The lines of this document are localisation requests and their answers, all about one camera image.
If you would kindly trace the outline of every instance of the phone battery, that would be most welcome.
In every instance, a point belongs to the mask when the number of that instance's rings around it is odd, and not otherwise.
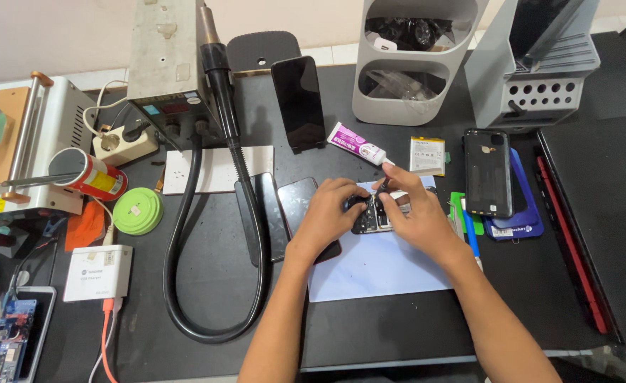
[[[440,138],[412,137],[410,139],[410,171],[440,169],[445,176],[445,141]]]

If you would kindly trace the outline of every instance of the gray tool holder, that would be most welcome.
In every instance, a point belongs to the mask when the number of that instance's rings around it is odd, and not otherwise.
[[[488,0],[364,0],[360,29],[353,113],[367,123],[419,126],[431,121],[440,110],[454,75],[462,64],[474,31]],[[464,30],[457,45],[443,52],[386,51],[365,37],[365,21],[375,17],[440,18],[453,21],[453,29]],[[428,100],[423,109],[413,109],[403,100],[369,98],[359,88],[368,70],[428,72],[446,80],[445,89]]]
[[[523,133],[556,124],[578,109],[582,84],[601,63],[589,35],[599,0],[585,0],[554,39],[534,49],[531,71],[517,68],[509,43],[517,2],[504,2],[464,65],[479,129]]]

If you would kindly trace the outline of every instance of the usb charger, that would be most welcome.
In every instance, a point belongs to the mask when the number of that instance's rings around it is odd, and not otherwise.
[[[126,296],[132,257],[133,248],[124,245],[74,249],[62,300],[73,302]]]

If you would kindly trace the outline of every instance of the white wall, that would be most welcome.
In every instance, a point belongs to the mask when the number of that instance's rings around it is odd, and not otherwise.
[[[0,82],[128,67],[137,1],[0,0]],[[262,30],[290,31],[301,48],[358,42],[362,0],[206,1],[223,42]],[[490,1],[480,29],[503,1]],[[597,17],[619,15],[626,0],[601,1]]]

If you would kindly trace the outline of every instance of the white board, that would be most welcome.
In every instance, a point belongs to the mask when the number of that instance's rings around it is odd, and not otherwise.
[[[242,148],[249,175],[265,172],[273,174],[273,146],[247,146]],[[167,170],[164,173],[164,195],[183,194],[190,173],[192,151],[167,152]],[[204,149],[202,166],[195,193],[234,192],[237,172],[228,148]]]
[[[421,179],[424,186],[436,186],[433,176]],[[372,183],[358,185],[370,190]],[[452,288],[443,270],[428,255],[394,232],[347,232],[339,241],[341,255],[313,268],[308,279],[311,302]]]

